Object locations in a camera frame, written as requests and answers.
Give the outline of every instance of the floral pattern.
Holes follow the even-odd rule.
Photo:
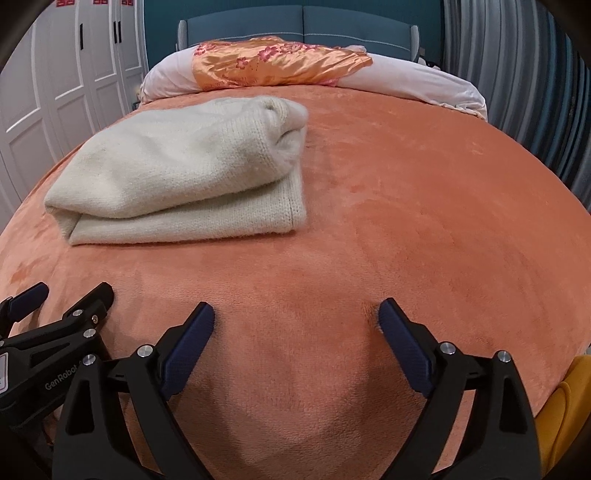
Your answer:
[[[236,59],[236,68],[237,69],[244,70],[246,68],[246,65],[248,65],[248,59],[246,57],[238,57]]]
[[[258,57],[262,61],[269,61],[271,58],[273,58],[278,53],[279,53],[279,48],[277,48],[275,45],[273,45],[272,47],[265,47],[263,50],[261,50],[258,53]]]
[[[197,45],[197,48],[195,48],[195,53],[193,55],[203,55],[204,53],[207,53],[210,50],[213,50],[216,47],[220,47],[222,45],[229,45],[230,42],[227,41],[216,41],[216,40],[212,40],[212,41],[204,41],[201,42],[199,45]]]
[[[279,45],[279,50],[281,53],[295,53],[297,51],[300,51],[303,47],[303,43],[289,42]]]

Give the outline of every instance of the yellow cloth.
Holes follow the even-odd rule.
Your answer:
[[[564,455],[591,413],[591,355],[574,359],[535,419],[545,475]]]
[[[207,92],[223,88],[335,85],[373,60],[364,51],[260,37],[207,41],[193,55],[193,76]]]

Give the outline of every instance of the orange blanket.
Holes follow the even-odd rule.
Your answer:
[[[38,281],[51,288],[39,318],[21,327],[57,320],[108,281],[116,300],[102,335],[113,355],[129,355],[199,300],[211,303],[216,330],[171,406],[217,480],[382,475],[424,404],[376,326],[388,296],[466,353],[509,350],[537,413],[591,340],[591,220],[574,196],[494,127],[411,100],[253,87],[147,108],[261,94],[310,112],[302,231],[69,247],[43,209],[62,164],[0,236],[0,297]]]

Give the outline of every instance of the blue gripper pad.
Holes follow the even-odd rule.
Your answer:
[[[201,302],[183,325],[168,329],[158,342],[160,354],[162,349],[166,350],[160,365],[160,392],[166,401],[185,388],[213,333],[214,321],[213,307]]]
[[[48,295],[49,287],[43,282],[39,282],[16,297],[11,298],[8,303],[8,319],[14,323],[20,322],[43,305]]]
[[[394,299],[384,300],[380,304],[378,323],[410,387],[425,398],[428,397],[434,388],[433,354],[425,351],[411,331],[413,326],[427,330],[426,327],[412,324]]]

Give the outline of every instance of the white knit sweater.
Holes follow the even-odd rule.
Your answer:
[[[82,146],[46,209],[72,245],[288,232],[306,218],[307,118],[270,96],[140,112]]]

